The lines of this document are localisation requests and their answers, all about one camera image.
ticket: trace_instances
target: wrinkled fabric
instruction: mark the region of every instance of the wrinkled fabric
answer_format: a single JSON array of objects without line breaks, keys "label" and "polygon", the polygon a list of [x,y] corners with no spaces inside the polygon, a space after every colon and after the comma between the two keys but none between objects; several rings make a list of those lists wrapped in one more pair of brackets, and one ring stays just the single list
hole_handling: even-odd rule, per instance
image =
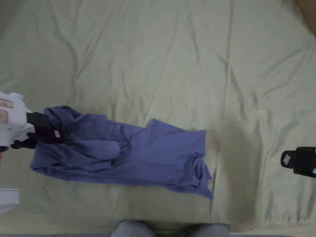
[{"label": "wrinkled fabric", "polygon": [[147,128],[60,106],[44,110],[64,143],[38,141],[31,168],[69,181],[159,185],[212,198],[203,161],[205,131],[187,132],[153,119]]}]

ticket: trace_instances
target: bed sheet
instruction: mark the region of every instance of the bed sheet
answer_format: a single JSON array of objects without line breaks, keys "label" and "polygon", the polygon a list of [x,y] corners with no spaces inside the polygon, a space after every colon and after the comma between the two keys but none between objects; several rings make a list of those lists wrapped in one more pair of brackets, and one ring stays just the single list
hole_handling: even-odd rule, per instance
[{"label": "bed sheet", "polygon": [[2,233],[102,233],[123,219],[170,231],[316,222],[316,181],[279,164],[316,140],[315,38],[291,1],[2,1],[0,90],[33,111],[70,105],[145,126],[207,130],[214,200],[159,187],[65,182],[11,150],[1,188],[21,204]]}]

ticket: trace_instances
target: white object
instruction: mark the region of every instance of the white object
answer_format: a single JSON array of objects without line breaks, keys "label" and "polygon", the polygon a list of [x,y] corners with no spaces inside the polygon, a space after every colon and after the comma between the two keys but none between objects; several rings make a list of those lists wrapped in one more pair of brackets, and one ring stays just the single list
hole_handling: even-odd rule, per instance
[{"label": "white object", "polygon": [[34,126],[27,123],[23,96],[17,93],[0,92],[0,146],[10,147],[14,140],[26,140],[28,132],[35,132]]},{"label": "white object", "polygon": [[19,189],[0,189],[0,215],[20,204]]}]

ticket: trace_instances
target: mattress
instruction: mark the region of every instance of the mattress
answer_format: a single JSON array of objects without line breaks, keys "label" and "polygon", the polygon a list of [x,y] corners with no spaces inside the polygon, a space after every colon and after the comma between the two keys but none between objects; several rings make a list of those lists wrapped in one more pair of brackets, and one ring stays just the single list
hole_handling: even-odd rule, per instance
[{"label": "mattress", "polygon": [[214,192],[61,181],[29,169],[34,151],[10,150],[0,188],[19,188],[21,204],[0,215],[2,233],[105,233],[125,219],[316,231],[316,179],[280,165],[316,143],[316,42],[291,1],[5,0],[0,19],[0,91],[37,112],[207,130]]}]

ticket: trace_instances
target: gray pants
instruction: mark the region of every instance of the gray pants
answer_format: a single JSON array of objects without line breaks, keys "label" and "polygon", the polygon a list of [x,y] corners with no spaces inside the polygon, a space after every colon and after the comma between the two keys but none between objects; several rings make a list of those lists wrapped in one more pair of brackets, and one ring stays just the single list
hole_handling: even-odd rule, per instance
[{"label": "gray pants", "polygon": [[[196,229],[188,230],[178,235],[178,237],[231,237],[229,230],[222,224],[201,224]],[[234,235],[234,237],[256,237],[259,235]],[[156,237],[156,235],[147,227],[144,222],[124,221],[113,232],[111,237]]]}]

